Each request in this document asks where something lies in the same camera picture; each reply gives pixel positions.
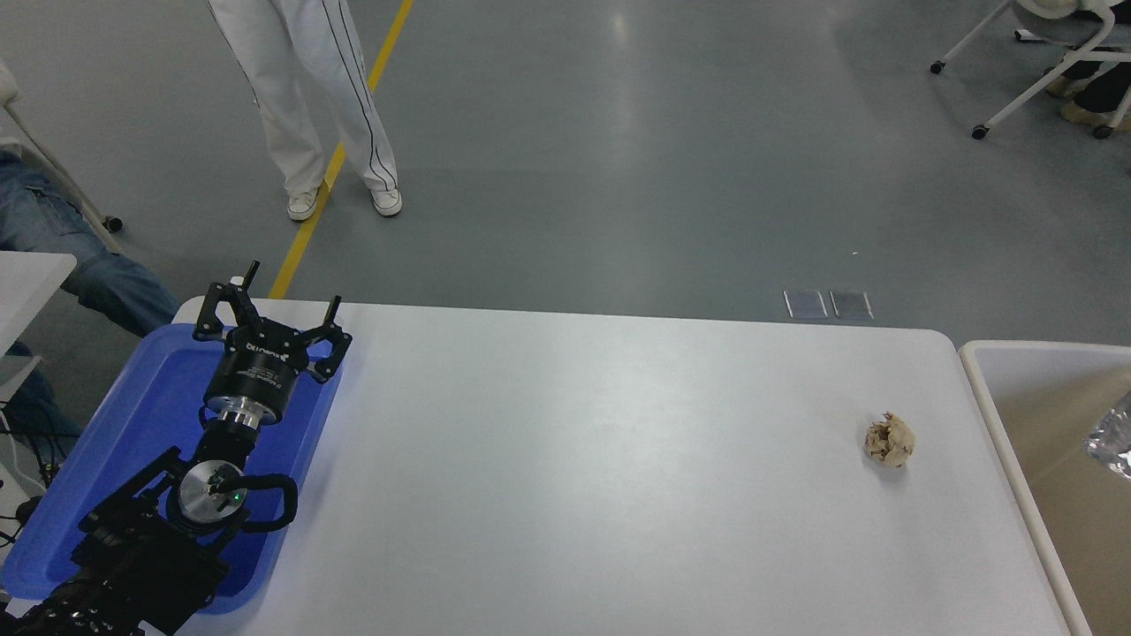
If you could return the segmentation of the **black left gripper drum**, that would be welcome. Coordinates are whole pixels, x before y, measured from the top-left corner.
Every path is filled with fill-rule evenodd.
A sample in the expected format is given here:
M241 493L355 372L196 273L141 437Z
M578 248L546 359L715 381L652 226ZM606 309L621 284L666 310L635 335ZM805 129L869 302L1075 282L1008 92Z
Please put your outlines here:
M224 334L219 366L205 390L215 413L252 406L261 423L278 423L300 371L307 370L307 342L283 323L235 327Z

